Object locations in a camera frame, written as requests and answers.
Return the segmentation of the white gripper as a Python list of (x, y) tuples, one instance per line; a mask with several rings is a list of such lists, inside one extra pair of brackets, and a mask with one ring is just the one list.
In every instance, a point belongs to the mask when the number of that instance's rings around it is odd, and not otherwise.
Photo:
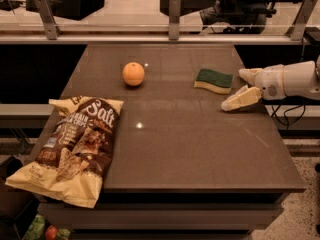
[(283, 87), (284, 66), (240, 69), (239, 76), (252, 86), (244, 85), (221, 104), (223, 111), (232, 111), (265, 100), (280, 100), (286, 97)]

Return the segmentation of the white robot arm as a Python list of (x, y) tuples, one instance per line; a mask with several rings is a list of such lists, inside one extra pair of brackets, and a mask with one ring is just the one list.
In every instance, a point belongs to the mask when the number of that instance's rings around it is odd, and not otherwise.
[(256, 104), (260, 99), (281, 100), (300, 96), (320, 100), (319, 62), (306, 61), (265, 68), (240, 69), (247, 82), (221, 104), (223, 111), (232, 111)]

